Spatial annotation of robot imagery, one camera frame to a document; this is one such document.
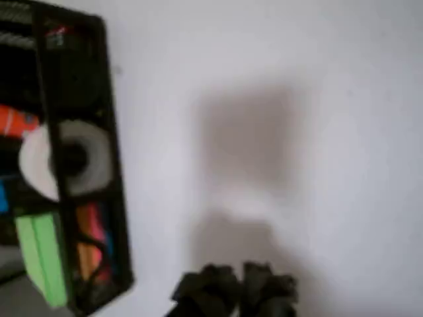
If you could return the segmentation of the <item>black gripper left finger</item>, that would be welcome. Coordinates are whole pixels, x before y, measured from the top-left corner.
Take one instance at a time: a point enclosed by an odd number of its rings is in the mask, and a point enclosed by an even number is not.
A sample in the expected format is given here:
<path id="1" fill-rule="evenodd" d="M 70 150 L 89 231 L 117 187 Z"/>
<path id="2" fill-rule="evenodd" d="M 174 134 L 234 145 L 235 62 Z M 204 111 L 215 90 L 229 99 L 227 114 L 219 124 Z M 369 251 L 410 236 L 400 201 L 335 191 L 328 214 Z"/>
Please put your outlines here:
<path id="1" fill-rule="evenodd" d="M 230 316 L 241 296 L 241 284 L 230 265 L 205 265 L 185 273 L 171 295 L 172 316 Z"/>

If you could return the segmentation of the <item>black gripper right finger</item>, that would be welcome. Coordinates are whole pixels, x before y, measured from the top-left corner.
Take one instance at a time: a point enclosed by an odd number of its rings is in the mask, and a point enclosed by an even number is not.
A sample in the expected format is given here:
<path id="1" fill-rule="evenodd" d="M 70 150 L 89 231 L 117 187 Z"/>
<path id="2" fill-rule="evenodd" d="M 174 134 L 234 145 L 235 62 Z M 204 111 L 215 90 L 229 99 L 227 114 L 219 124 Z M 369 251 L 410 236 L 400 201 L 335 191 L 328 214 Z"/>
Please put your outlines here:
<path id="1" fill-rule="evenodd" d="M 298 282 L 291 274 L 275 274 L 268 263 L 243 264 L 241 316 L 297 316 Z"/>

